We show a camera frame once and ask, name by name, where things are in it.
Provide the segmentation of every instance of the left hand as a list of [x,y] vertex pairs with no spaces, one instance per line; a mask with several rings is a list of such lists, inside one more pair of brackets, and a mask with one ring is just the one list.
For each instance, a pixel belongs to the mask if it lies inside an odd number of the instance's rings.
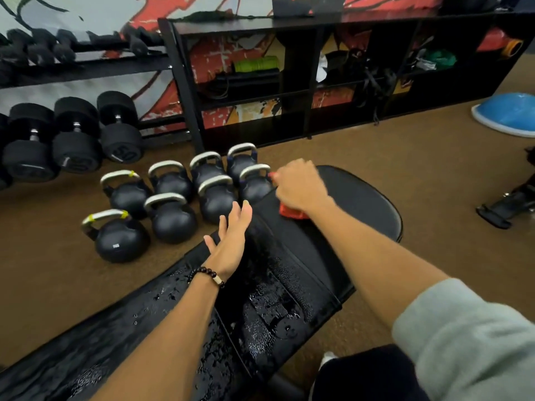
[[242,208],[235,201],[232,203],[232,210],[227,220],[224,215],[219,217],[219,239],[218,245],[209,235],[204,236],[204,242],[210,250],[210,257],[204,263],[206,268],[212,269],[217,275],[226,282],[232,273],[240,264],[241,257],[244,255],[245,247],[245,229],[249,226],[252,219],[252,208],[247,200],[244,201]]

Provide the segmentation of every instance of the hand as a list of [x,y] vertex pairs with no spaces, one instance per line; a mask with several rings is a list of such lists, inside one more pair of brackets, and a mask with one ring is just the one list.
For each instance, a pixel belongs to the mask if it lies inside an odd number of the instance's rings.
[[216,272],[224,282],[236,271],[244,255],[245,229],[251,223],[251,218],[252,208],[249,202],[245,200],[240,208],[235,201],[228,215],[228,228],[225,216],[219,217],[219,245],[216,245],[211,236],[204,236],[204,242],[210,250],[210,257],[204,266]]
[[291,161],[272,175],[277,185],[277,197],[283,204],[309,213],[331,198],[312,161]]

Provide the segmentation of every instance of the beaded bracelet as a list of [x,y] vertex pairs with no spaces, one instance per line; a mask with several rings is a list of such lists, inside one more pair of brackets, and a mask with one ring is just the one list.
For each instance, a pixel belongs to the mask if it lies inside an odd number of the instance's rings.
[[204,266],[197,267],[197,269],[191,271],[188,277],[188,284],[191,283],[193,277],[195,277],[197,273],[205,273],[210,276],[212,280],[214,280],[214,282],[219,286],[219,288],[223,288],[225,286],[225,282],[221,280],[221,278],[217,275],[216,272],[214,272],[212,269],[207,269]]

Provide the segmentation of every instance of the black pants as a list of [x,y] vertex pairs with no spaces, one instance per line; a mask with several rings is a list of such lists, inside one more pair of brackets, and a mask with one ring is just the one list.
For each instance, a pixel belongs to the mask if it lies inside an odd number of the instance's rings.
[[319,370],[312,401],[429,401],[416,381],[414,365],[387,345],[328,361]]

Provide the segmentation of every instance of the forearm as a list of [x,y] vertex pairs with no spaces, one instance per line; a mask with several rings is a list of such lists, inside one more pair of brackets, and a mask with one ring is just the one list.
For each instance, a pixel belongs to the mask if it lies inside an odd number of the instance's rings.
[[197,274],[177,306],[115,370],[92,401],[189,400],[218,287]]
[[354,219],[331,199],[307,211],[340,258],[351,281],[390,327],[416,297],[448,276]]

